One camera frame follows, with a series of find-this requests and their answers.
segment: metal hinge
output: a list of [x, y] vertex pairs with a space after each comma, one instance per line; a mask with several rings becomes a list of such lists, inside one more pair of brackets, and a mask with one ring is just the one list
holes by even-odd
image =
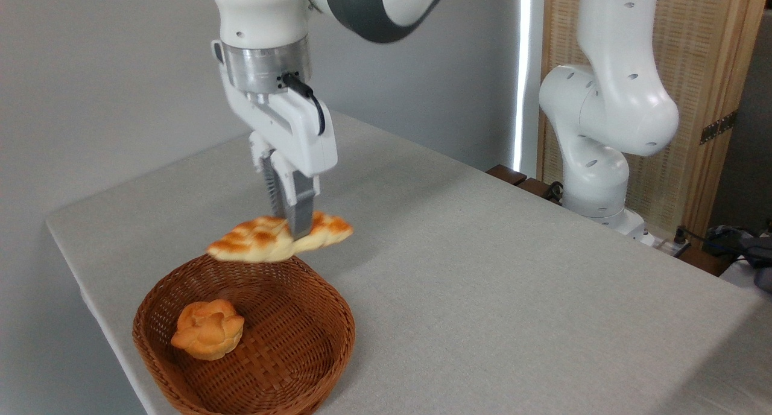
[[730, 113], [729, 115], [726, 115], [724, 118], [721, 118], [719, 121], [716, 121], [713, 124], [705, 127], [703, 129], [703, 136], [700, 138], [700, 145], [703, 145], [703, 143], [714, 139], [727, 130], [730, 130], [732, 127], [734, 127], [736, 119], [737, 110]]

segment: electrical cable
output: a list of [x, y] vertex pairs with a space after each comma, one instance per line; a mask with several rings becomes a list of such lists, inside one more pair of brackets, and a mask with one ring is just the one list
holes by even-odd
[[290, 74], [290, 72], [285, 72], [281, 79], [282, 82], [284, 82], [287, 87], [289, 87], [291, 90], [294, 90], [295, 92], [299, 93], [301, 96], [304, 96], [306, 98], [311, 99], [311, 101], [314, 102], [314, 105], [317, 107], [317, 112], [319, 113], [319, 134], [317, 136], [321, 136], [324, 131], [326, 130], [326, 121], [324, 118], [324, 110], [322, 109], [322, 104], [319, 102], [317, 97], [314, 95], [314, 90], [311, 89], [306, 83], [303, 82], [303, 80], [298, 77], [299, 73], [295, 71], [295, 74]]
[[[692, 233], [691, 231], [687, 230], [683, 225], [678, 227], [678, 230], [676, 230], [676, 236], [678, 236], [678, 231], [683, 231], [683, 233], [689, 234], [689, 236], [694, 237], [695, 239], [698, 239], [702, 242], [705, 242], [705, 244], [711, 245], [711, 247], [715, 247], [720, 250], [724, 250], [729, 253], [733, 253], [734, 255], [742, 255], [747, 256], [748, 258], [758, 259], [759, 261], [769, 261], [769, 258], [767, 256], [759, 256], [759, 255], [753, 255], [752, 253], [748, 253], [747, 250], [738, 250], [731, 247], [725, 247], [724, 245], [715, 244], [714, 242], [710, 241], [709, 239], [706, 239], [703, 236], [700, 236], [699, 234]], [[757, 247], [759, 249], [763, 250], [770, 250], [768, 247]]]

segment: black cable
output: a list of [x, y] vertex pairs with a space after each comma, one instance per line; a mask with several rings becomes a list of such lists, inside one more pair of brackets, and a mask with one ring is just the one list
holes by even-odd
[[321, 136], [326, 129], [326, 123], [324, 121], [324, 110], [322, 109], [322, 105], [319, 103], [317, 96], [315, 96], [314, 93], [311, 93], [311, 100], [314, 102], [314, 104], [317, 105], [317, 112], [319, 112], [319, 136]]
[[[700, 236], [699, 234], [692, 233], [691, 231], [687, 230], [683, 225], [678, 227], [678, 230], [684, 231], [684, 233], [689, 234], [689, 236], [694, 237], [695, 239], [698, 239], [702, 242], [705, 242], [706, 244], [711, 245], [712, 247], [715, 247], [720, 250], [725, 250], [726, 252], [734, 253], [734, 255], [742, 255], [747, 256], [748, 258], [758, 259], [759, 261], [769, 261], [768, 256], [759, 256], [759, 255], [753, 255], [752, 253], [748, 253], [746, 250], [737, 250], [731, 247], [725, 247], [724, 245], [714, 244], [714, 242], [711, 242], [710, 240], [706, 239], [703, 236]], [[768, 250], [770, 248], [768, 247], [759, 247], [764, 250]]]
[[559, 203], [563, 198], [563, 184], [561, 182], [552, 182], [548, 189], [546, 189], [546, 192], [544, 192], [542, 198], [545, 198], [545, 200], [552, 200], [552, 198], [555, 198]]
[[322, 104], [319, 102], [317, 97], [314, 96], [314, 90], [312, 90], [311, 87], [306, 85], [306, 83], [304, 83], [303, 80], [298, 77], [298, 72], [295, 72], [295, 74], [285, 72], [282, 75], [282, 82], [284, 82], [284, 84], [287, 85], [287, 87], [289, 87], [291, 90], [294, 90], [301, 96], [310, 98], [311, 101], [314, 102], [314, 105], [317, 107], [317, 112], [319, 113], [319, 135], [317, 136], [321, 136], [326, 130], [326, 121], [324, 118], [324, 110], [322, 109]]

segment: wooden block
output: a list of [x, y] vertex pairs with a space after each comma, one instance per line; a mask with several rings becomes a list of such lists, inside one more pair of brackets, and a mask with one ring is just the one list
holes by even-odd
[[521, 174], [518, 171], [513, 171], [504, 165], [496, 165], [493, 168], [488, 169], [486, 174], [494, 176], [499, 180], [508, 182], [512, 186], [517, 186], [518, 184], [521, 184], [521, 182], [526, 181], [528, 178], [525, 174]]
[[549, 190], [549, 185], [538, 181], [537, 179], [527, 179], [526, 181], [521, 182], [521, 184], [518, 184], [517, 187], [542, 198], [546, 196], [546, 193]]
[[693, 245], [683, 251], [678, 259], [716, 277], [721, 276], [732, 264], [730, 261], [725, 261], [725, 259], [716, 258], [716, 256], [705, 253]]

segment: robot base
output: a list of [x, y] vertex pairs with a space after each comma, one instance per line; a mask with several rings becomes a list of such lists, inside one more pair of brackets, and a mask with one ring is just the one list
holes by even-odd
[[646, 231], [646, 223], [637, 212], [624, 209], [610, 217], [588, 217], [587, 219], [594, 220], [600, 223], [600, 225], [607, 226], [618, 233], [639, 240], [639, 242], [645, 245], [654, 245], [654, 236], [651, 236]]

